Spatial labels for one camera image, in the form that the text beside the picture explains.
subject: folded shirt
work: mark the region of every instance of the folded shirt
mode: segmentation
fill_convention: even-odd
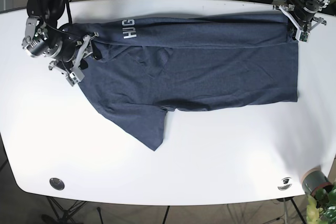
[[[167,111],[297,101],[298,43],[283,14],[74,24],[99,33],[79,86],[105,118],[156,150]]]

